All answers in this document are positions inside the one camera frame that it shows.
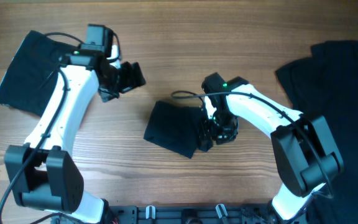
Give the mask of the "dark t-shirt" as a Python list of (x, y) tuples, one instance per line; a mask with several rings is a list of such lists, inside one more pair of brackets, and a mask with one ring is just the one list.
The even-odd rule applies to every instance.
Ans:
[(180, 107), (158, 101), (151, 112), (144, 139), (190, 159), (198, 148), (202, 118), (204, 113), (199, 107)]

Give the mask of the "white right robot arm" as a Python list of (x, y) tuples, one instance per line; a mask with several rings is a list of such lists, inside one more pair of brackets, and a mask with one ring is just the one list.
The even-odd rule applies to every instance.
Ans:
[(206, 111), (201, 141), (205, 146), (211, 141), (233, 141), (239, 118), (272, 142), (282, 186), (258, 218), (267, 223), (293, 223), (315, 196), (333, 197), (331, 182), (344, 171), (344, 162), (323, 115), (280, 105), (241, 77), (226, 82), (214, 73), (201, 87)]

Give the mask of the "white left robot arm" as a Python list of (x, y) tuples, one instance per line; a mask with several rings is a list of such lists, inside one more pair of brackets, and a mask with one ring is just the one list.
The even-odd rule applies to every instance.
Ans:
[(57, 82), (47, 107), (21, 146), (10, 145), (4, 163), (12, 194), (20, 207), (50, 211), (77, 223), (117, 223), (105, 199), (84, 190), (72, 159), (76, 133), (96, 93), (104, 101), (145, 85), (137, 62), (114, 62), (104, 53), (75, 50), (60, 57)]

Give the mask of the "pile of dark clothes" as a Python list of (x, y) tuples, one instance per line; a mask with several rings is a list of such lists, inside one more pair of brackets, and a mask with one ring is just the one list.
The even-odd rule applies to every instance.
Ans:
[(326, 118), (344, 161), (344, 172), (332, 182), (334, 197), (314, 199), (308, 221), (358, 223), (358, 40), (313, 45), (310, 57), (275, 73), (293, 109)]

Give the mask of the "folded dark garment stack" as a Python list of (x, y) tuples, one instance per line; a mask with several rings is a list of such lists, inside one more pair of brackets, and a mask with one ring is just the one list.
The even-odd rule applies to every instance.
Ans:
[(30, 31), (0, 83), (0, 105), (42, 116), (57, 83), (59, 58), (74, 49)]

